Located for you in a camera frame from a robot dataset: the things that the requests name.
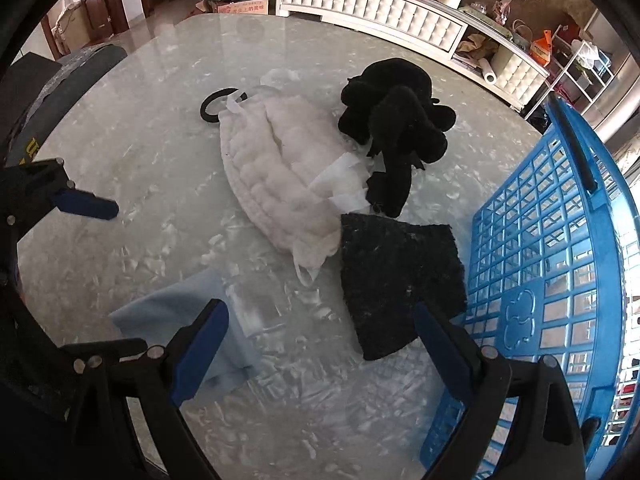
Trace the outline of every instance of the blue plastic basket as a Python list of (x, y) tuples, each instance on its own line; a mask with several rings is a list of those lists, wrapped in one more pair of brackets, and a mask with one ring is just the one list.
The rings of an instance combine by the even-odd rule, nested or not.
[[(640, 219), (600, 139), (573, 108), (559, 105), (556, 113), (547, 105), (552, 126), (474, 216), (462, 325), (479, 346), (507, 357), (558, 359), (578, 421), (602, 421), (586, 453), (588, 478), (596, 479), (624, 446), (638, 409), (638, 396), (622, 392), (629, 377), (637, 379), (628, 372), (640, 368), (623, 355), (631, 300), (625, 248), (638, 253)], [(505, 403), (477, 478), (494, 470), (516, 404)], [(420, 452), (425, 468), (463, 412), (445, 391)]]

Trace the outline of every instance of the black stuffed animal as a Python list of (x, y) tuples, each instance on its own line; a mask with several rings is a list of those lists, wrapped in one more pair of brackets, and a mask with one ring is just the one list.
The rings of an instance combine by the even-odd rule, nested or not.
[(369, 156), (382, 152), (386, 173), (367, 180), (367, 201), (376, 212), (396, 218), (411, 188), (412, 166), (439, 160), (447, 150), (444, 132), (456, 113), (431, 97), (431, 78), (419, 66), (395, 57), (377, 61), (349, 79), (341, 101), (347, 105), (338, 129), (359, 144), (372, 139)]

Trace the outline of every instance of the black ring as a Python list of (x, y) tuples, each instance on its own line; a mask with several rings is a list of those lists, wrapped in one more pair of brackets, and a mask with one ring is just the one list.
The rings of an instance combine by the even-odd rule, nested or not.
[[(218, 118), (217, 114), (216, 115), (207, 114), (207, 106), (209, 106), (213, 101), (215, 101), (219, 97), (231, 95), (233, 92), (237, 92), (237, 91), (238, 91), (237, 88), (223, 88), (222, 90), (213, 92), (213, 94), (211, 94), (209, 97), (204, 99), (204, 101), (200, 105), (200, 116), (202, 117), (202, 119), (204, 121), (207, 121), (207, 123), (219, 123), (220, 119)], [(246, 94), (242, 92), (242, 95), (240, 96), (240, 100), (244, 101), (245, 99), (247, 99)]]

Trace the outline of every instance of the marble-patterned tabletop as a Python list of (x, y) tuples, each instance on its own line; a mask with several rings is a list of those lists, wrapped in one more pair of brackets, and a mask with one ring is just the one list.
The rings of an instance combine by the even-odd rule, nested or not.
[[(339, 254), (302, 286), (225, 177), (218, 127), (201, 101), (260, 83), (332, 113), (370, 63), (404, 57), (458, 113), (449, 149), (414, 170), (399, 220), (452, 225), (468, 262), (475, 211), (539, 134), (485, 90), (386, 41), (275, 16), (194, 16), (142, 46), (64, 117), (38, 158), (61, 156), (80, 189), (111, 197), (111, 222), (54, 211), (18, 245), (28, 307), (57, 344), (118, 337), (108, 314), (207, 267), (225, 280), (260, 373), (185, 420), (223, 478), (415, 479), (442, 383), (419, 341), (363, 362), (342, 300)], [(133, 406), (143, 449), (157, 454)]]

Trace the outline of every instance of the orange bottle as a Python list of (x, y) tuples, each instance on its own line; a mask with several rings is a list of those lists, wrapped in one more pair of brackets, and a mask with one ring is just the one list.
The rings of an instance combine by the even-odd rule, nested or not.
[(531, 43), (529, 53), (539, 65), (547, 66), (551, 62), (551, 31), (545, 30), (545, 35)]

